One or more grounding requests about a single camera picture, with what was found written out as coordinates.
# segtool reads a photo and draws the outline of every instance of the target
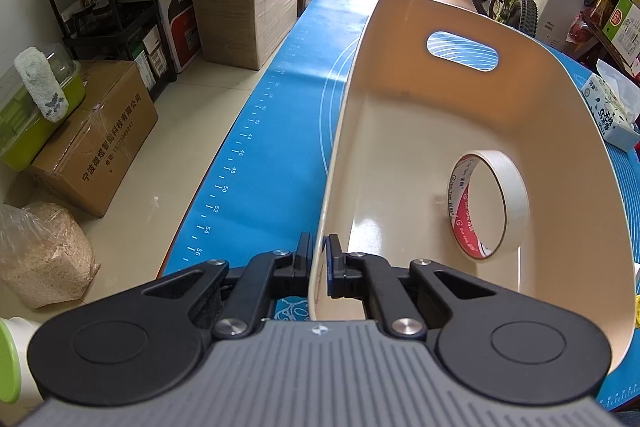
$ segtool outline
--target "storage rack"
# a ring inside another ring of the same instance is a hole
[[[56,17],[56,21],[60,26],[60,31],[62,31],[63,39],[62,42],[65,46],[71,51],[73,58],[78,59],[78,51],[76,48],[80,47],[89,47],[89,46],[109,46],[117,51],[124,51],[126,57],[129,60],[134,60],[134,56],[131,52],[129,46],[130,38],[136,33],[138,29],[140,29],[143,25],[148,22],[155,21],[158,26],[158,31],[160,33],[162,51],[164,53],[164,57],[167,62],[167,70],[164,72],[161,78],[156,79],[156,85],[152,87],[150,90],[150,95],[153,100],[155,100],[162,90],[166,87],[167,83],[174,82],[177,78],[173,61],[171,58],[171,53],[168,45],[168,41],[166,35],[164,33],[164,28],[162,27],[162,19],[160,15],[160,10],[158,6],[157,0],[149,0],[142,1],[137,3],[125,3],[125,4],[135,4],[136,7],[140,8],[140,12],[137,13],[133,18],[125,17],[125,13],[122,10],[122,5],[118,5],[116,0],[108,0],[110,4],[110,9],[112,16],[116,22],[117,31],[110,33],[108,35],[91,35],[91,36],[78,36],[72,37],[65,23],[62,20],[62,15],[58,6],[56,5],[55,0],[49,0],[51,4],[51,8]]]

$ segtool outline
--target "packing tape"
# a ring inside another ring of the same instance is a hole
[[[493,173],[504,206],[502,235],[494,250],[482,244],[469,216],[469,183],[471,174],[481,162]],[[505,154],[500,151],[471,151],[462,156],[451,172],[448,197],[453,235],[473,261],[482,262],[501,253],[514,252],[522,244],[529,223],[529,198],[518,169]]]

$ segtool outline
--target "tiled floor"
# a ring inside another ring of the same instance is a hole
[[[470,7],[469,0],[444,0]],[[156,277],[187,207],[262,72],[198,58],[156,102],[159,120],[102,219],[74,212],[102,264],[82,301],[90,302]],[[39,198],[49,198],[41,191]],[[26,308],[0,293],[0,316],[44,321],[79,301]],[[18,411],[0,407],[10,422]]]

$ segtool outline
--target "bottle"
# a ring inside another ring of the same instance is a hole
[[[598,28],[603,29],[609,17],[611,17],[612,12],[613,3],[611,0],[597,0],[591,12],[590,19]]]

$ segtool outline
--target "white towel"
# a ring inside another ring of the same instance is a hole
[[[44,53],[27,48],[15,57],[14,66],[44,118],[51,122],[63,120],[69,103]]]

